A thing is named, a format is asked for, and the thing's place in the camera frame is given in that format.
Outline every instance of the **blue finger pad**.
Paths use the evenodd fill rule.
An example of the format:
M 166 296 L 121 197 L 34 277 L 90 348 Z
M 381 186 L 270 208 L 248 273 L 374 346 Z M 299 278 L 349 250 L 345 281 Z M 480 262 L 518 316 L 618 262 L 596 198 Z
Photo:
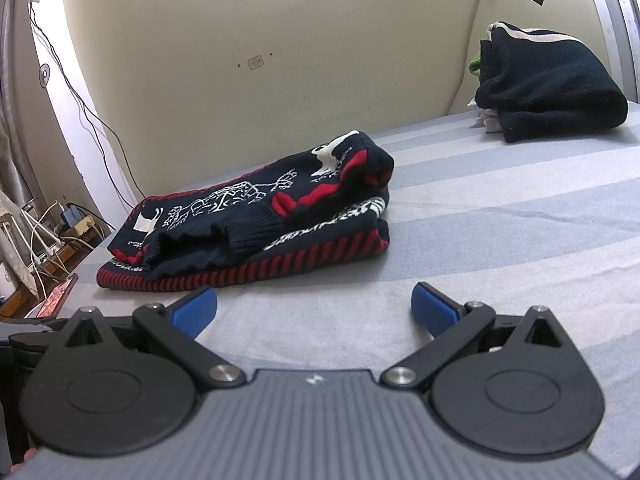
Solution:
M 458 313 L 418 283 L 411 293 L 411 313 L 434 337 L 455 325 Z
M 218 295 L 215 289 L 209 287 L 187 301 L 183 306 L 174 310 L 169 317 L 169 323 L 195 338 L 213 321 L 218 310 Z

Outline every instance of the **phone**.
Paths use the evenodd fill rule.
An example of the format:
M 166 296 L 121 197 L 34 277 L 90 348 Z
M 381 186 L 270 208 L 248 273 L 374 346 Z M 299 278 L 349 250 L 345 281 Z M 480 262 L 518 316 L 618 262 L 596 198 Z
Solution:
M 76 284 L 77 280 L 78 275 L 73 273 L 63 283 L 57 285 L 40 307 L 36 317 L 57 316 L 63 303 L 65 303 L 66 297 L 71 292 L 71 288 Z

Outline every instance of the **folded sweater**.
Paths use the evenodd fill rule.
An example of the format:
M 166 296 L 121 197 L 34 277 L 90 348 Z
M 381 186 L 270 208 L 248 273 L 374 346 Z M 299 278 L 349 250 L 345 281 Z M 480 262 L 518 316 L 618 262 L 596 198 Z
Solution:
M 388 193 L 382 192 L 348 206 L 325 222 L 282 235 L 235 265 L 150 280 L 142 267 L 114 259 L 100 268 L 97 282 L 120 290 L 179 292 L 203 285 L 242 285 L 358 260 L 389 246 L 388 226 L 380 219 L 387 200 Z
M 109 244 L 114 260 L 106 267 L 138 269 L 148 280 L 233 267 L 287 233 L 385 193 L 392 171 L 391 156 L 353 131 L 224 184 L 148 197 Z
M 624 94 L 580 40 L 498 22 L 481 41 L 476 103 L 494 108 L 504 140 L 613 128 L 626 120 Z

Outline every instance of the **blue and white striped sheet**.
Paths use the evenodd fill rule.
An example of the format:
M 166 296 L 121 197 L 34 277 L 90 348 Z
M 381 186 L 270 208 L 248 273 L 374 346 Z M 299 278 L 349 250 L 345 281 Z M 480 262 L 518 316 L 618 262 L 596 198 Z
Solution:
M 396 161 L 387 253 L 219 290 L 198 340 L 248 371 L 379 373 L 428 340 L 409 313 L 418 281 L 502 313 L 546 304 L 606 394 L 591 449 L 629 471 L 640 462 L 640 106 L 605 135 L 506 145 L 468 112 L 373 137 Z M 107 259 L 94 251 L 79 267 L 62 316 L 82 304 L 123 315 L 180 296 L 99 289 Z

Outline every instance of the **logo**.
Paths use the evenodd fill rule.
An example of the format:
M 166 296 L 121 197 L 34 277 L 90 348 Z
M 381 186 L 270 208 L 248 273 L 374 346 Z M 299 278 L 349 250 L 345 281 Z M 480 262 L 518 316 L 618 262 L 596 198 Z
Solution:
M 320 374 L 313 374 L 313 375 L 307 376 L 305 378 L 305 381 L 311 384 L 312 386 L 317 386 L 318 384 L 321 384 L 324 382 L 324 377 L 322 377 L 322 375 Z

